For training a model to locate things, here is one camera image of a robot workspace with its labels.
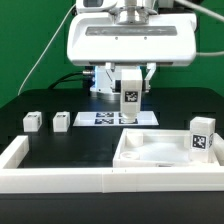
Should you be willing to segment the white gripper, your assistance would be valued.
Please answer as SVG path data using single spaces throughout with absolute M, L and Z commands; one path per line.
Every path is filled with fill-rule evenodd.
M 67 56 L 77 66 L 105 65 L 113 93 L 121 91 L 119 66 L 147 64 L 142 91 L 148 92 L 155 63 L 187 66 L 194 60 L 196 24 L 193 13 L 152 15 L 146 25 L 118 25 L 106 12 L 83 13 L 71 22 Z

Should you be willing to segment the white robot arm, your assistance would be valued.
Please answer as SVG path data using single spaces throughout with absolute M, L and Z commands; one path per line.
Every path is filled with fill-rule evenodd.
M 112 94 L 124 69 L 187 66 L 198 55 L 197 11 L 224 16 L 193 0 L 77 0 L 67 56 L 94 68 L 93 93 Z

